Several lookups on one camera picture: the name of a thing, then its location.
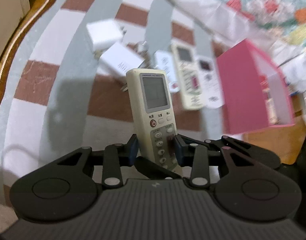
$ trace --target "white power adapter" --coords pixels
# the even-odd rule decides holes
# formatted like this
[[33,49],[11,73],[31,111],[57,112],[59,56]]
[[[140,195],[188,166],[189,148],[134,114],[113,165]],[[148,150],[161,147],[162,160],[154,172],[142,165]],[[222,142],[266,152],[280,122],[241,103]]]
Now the white power adapter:
[[122,41],[123,32],[114,19],[86,24],[92,51],[107,49],[117,41]]
[[144,62],[144,58],[116,42],[102,54],[100,61],[106,65],[112,76],[126,83],[126,72],[138,68]]

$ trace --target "remote button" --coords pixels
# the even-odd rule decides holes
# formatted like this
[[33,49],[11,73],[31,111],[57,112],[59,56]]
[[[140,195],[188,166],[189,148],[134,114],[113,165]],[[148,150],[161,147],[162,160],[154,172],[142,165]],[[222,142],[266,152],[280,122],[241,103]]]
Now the remote button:
[[151,127],[155,127],[155,126],[156,126],[156,121],[155,121],[154,119],[152,119],[152,120],[150,121],[150,126],[151,126]]
[[157,152],[157,154],[160,155],[160,156],[163,155],[164,153],[165,153],[165,150],[159,150],[159,151]]
[[157,133],[154,135],[155,138],[159,138],[159,137],[161,137],[161,136],[162,136],[162,133],[161,133],[161,132],[157,132]]

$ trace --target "beige remote control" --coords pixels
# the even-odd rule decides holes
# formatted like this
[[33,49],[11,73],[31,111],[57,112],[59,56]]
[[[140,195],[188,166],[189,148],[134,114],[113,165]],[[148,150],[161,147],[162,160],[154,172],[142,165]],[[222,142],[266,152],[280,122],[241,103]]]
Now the beige remote control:
[[172,144],[176,125],[165,71],[131,69],[126,81],[141,155],[173,170],[177,166]]
[[175,71],[180,86],[180,95],[185,110],[199,110],[205,106],[205,95],[199,80],[199,65],[192,47],[172,42]]

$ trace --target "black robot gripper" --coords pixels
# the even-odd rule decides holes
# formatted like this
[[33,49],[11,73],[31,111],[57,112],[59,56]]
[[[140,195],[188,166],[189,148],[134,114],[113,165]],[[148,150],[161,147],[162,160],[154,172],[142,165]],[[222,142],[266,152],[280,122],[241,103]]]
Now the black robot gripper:
[[[183,201],[190,202],[188,196],[192,194],[193,199],[198,199],[194,204],[190,203],[192,210],[197,212],[206,208],[202,208],[200,202],[203,201],[201,196],[208,196],[206,199],[212,200],[218,214],[224,212],[238,223],[245,221],[271,226],[276,221],[293,219],[298,222],[303,219],[298,215],[301,189],[306,190],[306,179],[302,178],[306,177],[306,166],[302,161],[306,155],[303,153],[297,163],[286,165],[281,164],[274,152],[228,136],[202,142],[178,134],[170,143],[179,166],[192,168],[189,178],[182,178],[141,156],[136,157],[139,144],[134,134],[126,144],[109,145],[100,151],[81,147],[20,178],[10,190],[11,203],[22,220],[51,225],[82,219],[99,208],[97,206],[104,198],[108,205],[117,201],[118,196],[122,198],[123,204],[118,204],[121,211],[114,211],[116,214],[124,214],[122,207],[128,206],[128,199],[130,203],[138,201],[138,204],[130,204],[135,213],[139,212],[136,206],[141,203],[142,208],[152,205],[152,210],[156,208],[153,208],[155,202],[149,204],[148,201],[158,194],[152,189],[158,191],[159,187],[165,187],[160,201],[164,198],[170,201],[167,199],[171,194],[174,201],[171,209],[175,210],[184,210],[186,204]],[[133,165],[153,182],[128,179],[124,184],[120,167]],[[101,183],[92,179],[94,166],[103,166]],[[210,166],[218,167],[220,179],[216,183],[211,183]]]

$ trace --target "metal prong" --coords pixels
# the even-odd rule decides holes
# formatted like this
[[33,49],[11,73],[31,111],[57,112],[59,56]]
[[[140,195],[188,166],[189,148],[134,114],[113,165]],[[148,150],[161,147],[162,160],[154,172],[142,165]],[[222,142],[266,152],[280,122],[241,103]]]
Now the metal prong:
[[105,51],[106,51],[106,49],[99,49],[99,50],[96,50],[96,51],[94,52],[94,58],[97,59],[97,60],[99,60],[100,57],[102,56],[103,52],[105,52]]
[[121,91],[122,91],[122,92],[125,92],[125,91],[127,91],[127,90],[128,90],[127,84],[125,84],[123,87],[121,87]]

